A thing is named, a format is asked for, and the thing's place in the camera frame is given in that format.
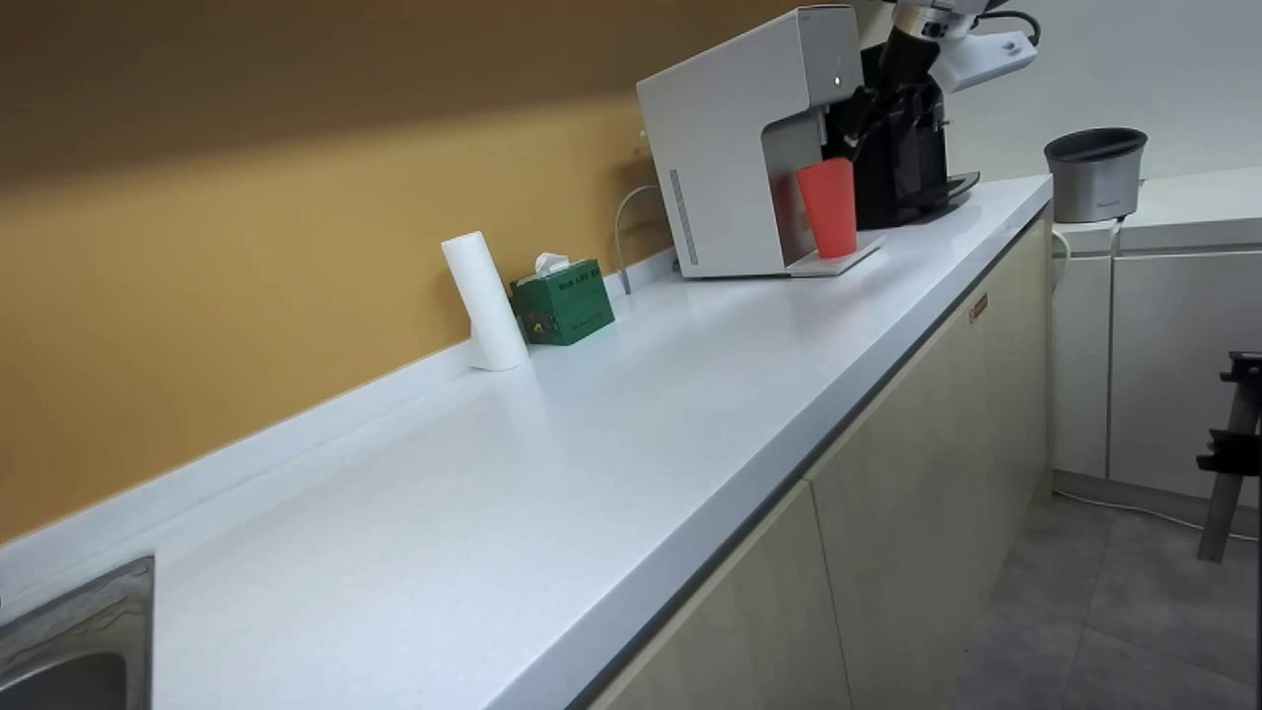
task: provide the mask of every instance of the sink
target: sink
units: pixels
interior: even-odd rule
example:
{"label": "sink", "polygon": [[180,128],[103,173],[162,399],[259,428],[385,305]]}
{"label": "sink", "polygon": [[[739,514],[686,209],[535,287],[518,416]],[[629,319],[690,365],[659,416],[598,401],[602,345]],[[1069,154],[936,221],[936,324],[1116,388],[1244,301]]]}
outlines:
{"label": "sink", "polygon": [[0,626],[0,710],[150,710],[153,562]]}

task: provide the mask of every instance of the green box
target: green box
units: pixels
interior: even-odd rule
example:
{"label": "green box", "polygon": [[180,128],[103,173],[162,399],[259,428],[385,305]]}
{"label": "green box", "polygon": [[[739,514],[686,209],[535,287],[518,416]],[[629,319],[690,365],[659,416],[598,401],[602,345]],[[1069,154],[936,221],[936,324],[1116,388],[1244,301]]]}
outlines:
{"label": "green box", "polygon": [[617,319],[597,259],[518,280],[509,305],[530,345],[579,345]]}

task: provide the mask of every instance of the espresso machine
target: espresso machine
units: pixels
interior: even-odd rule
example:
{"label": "espresso machine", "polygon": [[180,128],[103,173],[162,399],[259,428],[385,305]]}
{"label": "espresso machine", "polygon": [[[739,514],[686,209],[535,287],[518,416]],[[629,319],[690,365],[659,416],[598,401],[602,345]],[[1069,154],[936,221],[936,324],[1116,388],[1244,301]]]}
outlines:
{"label": "espresso machine", "polygon": [[824,157],[824,115],[864,83],[853,7],[793,7],[659,74],[638,110],[684,277],[817,277],[793,173]]}

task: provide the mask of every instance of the white paper towel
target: white paper towel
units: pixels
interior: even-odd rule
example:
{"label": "white paper towel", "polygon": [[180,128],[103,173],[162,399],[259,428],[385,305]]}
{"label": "white paper towel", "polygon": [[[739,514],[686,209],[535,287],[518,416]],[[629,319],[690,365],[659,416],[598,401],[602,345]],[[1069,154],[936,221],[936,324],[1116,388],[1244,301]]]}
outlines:
{"label": "white paper towel", "polygon": [[483,233],[441,241],[441,257],[471,312],[477,367],[505,372],[523,365],[523,341],[512,319],[502,271]]}

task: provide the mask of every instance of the red container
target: red container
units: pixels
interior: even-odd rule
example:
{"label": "red container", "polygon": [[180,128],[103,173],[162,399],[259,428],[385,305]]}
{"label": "red container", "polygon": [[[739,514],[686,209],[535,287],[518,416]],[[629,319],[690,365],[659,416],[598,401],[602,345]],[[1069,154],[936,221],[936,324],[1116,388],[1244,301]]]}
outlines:
{"label": "red container", "polygon": [[798,171],[798,192],[820,259],[857,252],[857,167],[849,157],[803,167]]}

